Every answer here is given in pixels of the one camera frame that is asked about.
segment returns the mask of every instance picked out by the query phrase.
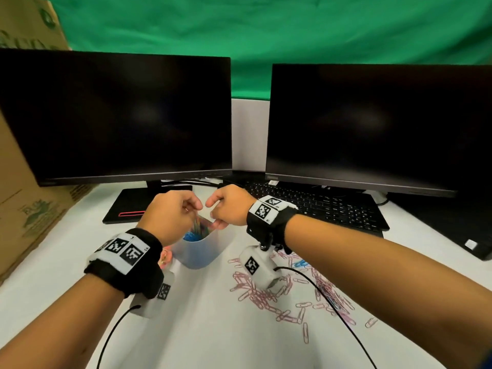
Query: black keyboard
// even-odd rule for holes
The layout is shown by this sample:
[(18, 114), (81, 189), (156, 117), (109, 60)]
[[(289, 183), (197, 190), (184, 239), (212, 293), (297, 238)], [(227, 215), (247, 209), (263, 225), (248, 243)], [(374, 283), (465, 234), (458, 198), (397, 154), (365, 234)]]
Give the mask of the black keyboard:
[(374, 199), (369, 194), (330, 195), (329, 190), (323, 194), (319, 192), (320, 189), (311, 193), (262, 182), (251, 183), (245, 186), (245, 189), (256, 199), (271, 195), (295, 204), (300, 213), (306, 216), (378, 237), (383, 237), (382, 231), (390, 229)]

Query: cup of paper clips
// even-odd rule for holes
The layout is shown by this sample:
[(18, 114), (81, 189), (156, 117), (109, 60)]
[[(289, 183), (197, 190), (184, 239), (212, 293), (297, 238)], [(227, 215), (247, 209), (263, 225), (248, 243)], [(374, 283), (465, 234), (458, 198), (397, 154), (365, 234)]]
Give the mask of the cup of paper clips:
[(223, 250), (223, 247), (219, 245), (218, 230), (211, 230), (211, 225), (212, 222), (197, 215), (192, 229), (181, 240), (163, 249), (161, 260), (164, 255), (169, 262), (171, 257), (174, 257), (190, 269), (208, 266)]

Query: black monitor screen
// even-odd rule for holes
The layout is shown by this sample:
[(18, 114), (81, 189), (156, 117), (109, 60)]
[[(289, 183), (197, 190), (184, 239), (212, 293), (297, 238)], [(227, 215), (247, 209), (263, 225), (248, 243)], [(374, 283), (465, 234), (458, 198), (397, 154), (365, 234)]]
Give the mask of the black monitor screen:
[(229, 58), (0, 49), (0, 61), (0, 108), (42, 185), (232, 167)]
[(477, 179), (491, 120), (490, 66), (274, 65), (267, 177), (440, 195)]

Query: monitor stand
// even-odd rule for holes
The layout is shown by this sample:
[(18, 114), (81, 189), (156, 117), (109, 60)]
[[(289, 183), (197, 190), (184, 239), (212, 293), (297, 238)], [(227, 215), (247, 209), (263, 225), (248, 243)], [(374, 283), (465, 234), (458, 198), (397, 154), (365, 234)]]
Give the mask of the monitor stand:
[(172, 182), (160, 180), (147, 181), (146, 188), (123, 189), (113, 206), (102, 219), (104, 224), (138, 222), (152, 199), (159, 193), (169, 190), (193, 190), (191, 185), (173, 186)]

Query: green backdrop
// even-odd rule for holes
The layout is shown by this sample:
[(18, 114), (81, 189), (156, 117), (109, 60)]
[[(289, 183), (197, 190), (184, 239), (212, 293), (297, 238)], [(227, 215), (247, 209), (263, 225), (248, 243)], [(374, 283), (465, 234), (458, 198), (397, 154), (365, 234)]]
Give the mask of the green backdrop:
[(74, 50), (232, 58), (233, 97), (268, 99), (271, 65), (475, 64), (492, 0), (51, 0)]

